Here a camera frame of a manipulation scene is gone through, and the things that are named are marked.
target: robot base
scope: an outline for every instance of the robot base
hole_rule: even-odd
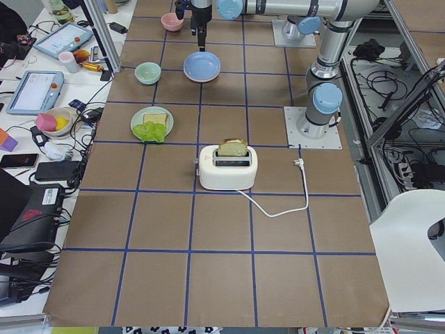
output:
[[[317,47],[314,34],[306,35],[304,38],[297,40],[290,40],[285,38],[282,33],[283,26],[286,24],[285,19],[272,20],[273,37],[275,39],[275,46],[277,47],[301,47],[306,49],[313,49]]]
[[[326,135],[320,139],[310,139],[297,130],[297,121],[306,112],[305,106],[284,107],[286,120],[287,142],[290,148],[313,148],[319,150],[341,150],[341,142],[337,127],[328,127]]]

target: bread slice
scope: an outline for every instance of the bread slice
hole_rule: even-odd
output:
[[[168,114],[166,113],[144,113],[144,123],[152,121],[154,124],[167,125]]]
[[[248,142],[243,139],[224,139],[218,146],[219,157],[245,157],[247,153]]]

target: smartphone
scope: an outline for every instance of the smartphone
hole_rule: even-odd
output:
[[[39,155],[29,154],[5,154],[0,161],[0,168],[33,168]]]

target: white sticker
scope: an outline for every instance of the white sticker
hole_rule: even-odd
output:
[[[44,191],[42,205],[52,205],[57,200],[57,188],[50,188]]]

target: lettuce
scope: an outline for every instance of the lettuce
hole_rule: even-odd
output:
[[[164,124],[153,123],[148,121],[144,124],[138,124],[133,127],[133,133],[140,137],[143,143],[146,141],[156,141],[163,143],[167,134],[167,127]]]

